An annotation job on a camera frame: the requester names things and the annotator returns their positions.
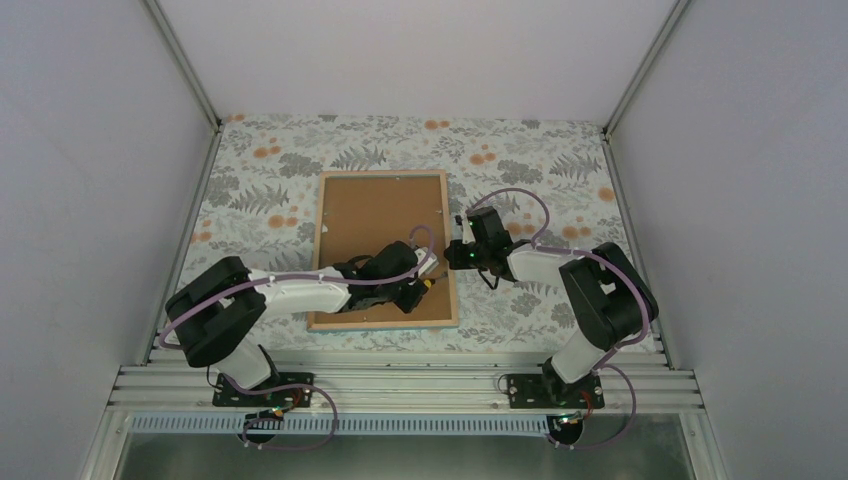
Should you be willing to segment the yellow black screwdriver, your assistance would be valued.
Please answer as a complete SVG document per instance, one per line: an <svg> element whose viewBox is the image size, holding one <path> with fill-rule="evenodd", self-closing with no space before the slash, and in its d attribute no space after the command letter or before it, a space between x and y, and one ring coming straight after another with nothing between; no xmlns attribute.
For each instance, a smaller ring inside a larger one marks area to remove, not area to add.
<svg viewBox="0 0 848 480"><path fill-rule="evenodd" d="M420 277L419 280L426 287L427 290L432 289L440 280L442 279L442 275L438 275L435 277Z"/></svg>

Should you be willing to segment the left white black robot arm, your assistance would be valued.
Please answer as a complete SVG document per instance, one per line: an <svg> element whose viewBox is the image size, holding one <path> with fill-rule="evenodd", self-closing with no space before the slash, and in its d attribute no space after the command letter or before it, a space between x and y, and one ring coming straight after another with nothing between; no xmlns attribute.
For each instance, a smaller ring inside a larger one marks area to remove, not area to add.
<svg viewBox="0 0 848 480"><path fill-rule="evenodd" d="M217 369L249 402L263 405L276 396L279 375L266 350L248 338L262 317L340 314L388 303L409 313L428 290L424 275L437 264L432 250L402 241L315 271L251 270L229 256L166 302L166 332L176 336L172 346L190 366Z"/></svg>

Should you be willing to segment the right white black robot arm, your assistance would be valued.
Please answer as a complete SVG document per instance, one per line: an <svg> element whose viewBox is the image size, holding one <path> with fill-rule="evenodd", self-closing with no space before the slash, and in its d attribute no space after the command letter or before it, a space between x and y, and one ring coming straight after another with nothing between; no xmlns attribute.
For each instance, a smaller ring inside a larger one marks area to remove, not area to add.
<svg viewBox="0 0 848 480"><path fill-rule="evenodd" d="M492 207L455 222L463 236L444 251L450 269L476 271L491 290L502 281L564 289L577 330L542 365L541 391L552 406L565 407L590 391L592 374L620 348L644 338L659 315L653 293L615 243L578 251L515 240Z"/></svg>

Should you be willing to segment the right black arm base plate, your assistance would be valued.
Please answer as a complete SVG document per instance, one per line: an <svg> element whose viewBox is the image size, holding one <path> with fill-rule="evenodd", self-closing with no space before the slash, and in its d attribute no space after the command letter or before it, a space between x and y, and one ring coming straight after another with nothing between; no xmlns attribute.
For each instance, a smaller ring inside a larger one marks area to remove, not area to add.
<svg viewBox="0 0 848 480"><path fill-rule="evenodd" d="M496 388L508 397L511 409L601 409L603 387L597 375L588 374L572 384L554 375L509 373L501 375Z"/></svg>

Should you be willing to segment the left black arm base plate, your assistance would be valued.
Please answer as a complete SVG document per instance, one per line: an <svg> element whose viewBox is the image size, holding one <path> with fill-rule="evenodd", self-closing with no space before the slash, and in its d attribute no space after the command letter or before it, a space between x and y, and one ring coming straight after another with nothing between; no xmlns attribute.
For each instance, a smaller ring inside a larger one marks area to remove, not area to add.
<svg viewBox="0 0 848 480"><path fill-rule="evenodd" d="M254 409L308 408L312 400L312 385L315 375L308 372L284 372L279 374L276 381L269 379L259 385L256 391L268 390L273 387L289 384L302 384L296 389L276 390L258 395L248 395L238 391L223 374L216 380L216 391L213 393L212 405L215 407L239 407Z"/></svg>

